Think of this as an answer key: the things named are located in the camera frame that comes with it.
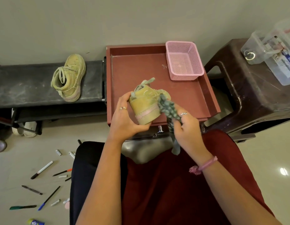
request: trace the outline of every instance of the gray wall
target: gray wall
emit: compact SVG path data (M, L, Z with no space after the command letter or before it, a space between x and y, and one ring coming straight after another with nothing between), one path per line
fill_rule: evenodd
M0 64L100 60L106 45L168 40L194 41L205 64L286 17L290 0L0 0Z

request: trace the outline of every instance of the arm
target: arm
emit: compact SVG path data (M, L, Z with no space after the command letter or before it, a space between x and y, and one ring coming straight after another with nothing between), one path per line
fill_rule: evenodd
M128 116L127 101L131 92L119 98L109 136L103 147L94 180L76 225L121 224L120 155L123 142L149 129L136 125Z
M179 114L187 111L176 106ZM202 166L213 158L204 146L199 121L189 113L182 116L182 123L174 121L174 134L188 155ZM218 204L232 225L281 224L261 206L236 180L216 161L205 170L204 177Z

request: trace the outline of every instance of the pink bracelet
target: pink bracelet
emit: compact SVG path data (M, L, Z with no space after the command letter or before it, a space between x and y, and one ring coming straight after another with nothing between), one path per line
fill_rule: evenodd
M214 162L216 162L218 160L218 158L215 156L214 158L208 160L205 164L203 164L201 167L198 167L198 166L192 166L190 169L189 169L189 172L190 173L193 173L193 174L196 174L196 175L199 175L202 173L202 171L207 168L208 166L212 165Z

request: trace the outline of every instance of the green pen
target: green pen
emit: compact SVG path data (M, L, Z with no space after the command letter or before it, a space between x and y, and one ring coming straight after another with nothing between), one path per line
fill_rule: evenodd
M22 208L35 208L37 205L28 205L28 206L12 206L10 210L22 209Z

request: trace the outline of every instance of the pink basket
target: pink basket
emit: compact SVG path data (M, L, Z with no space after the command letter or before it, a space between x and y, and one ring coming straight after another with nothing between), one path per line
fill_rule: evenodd
M204 74L197 47L193 42L166 42L166 57L171 80L195 80Z

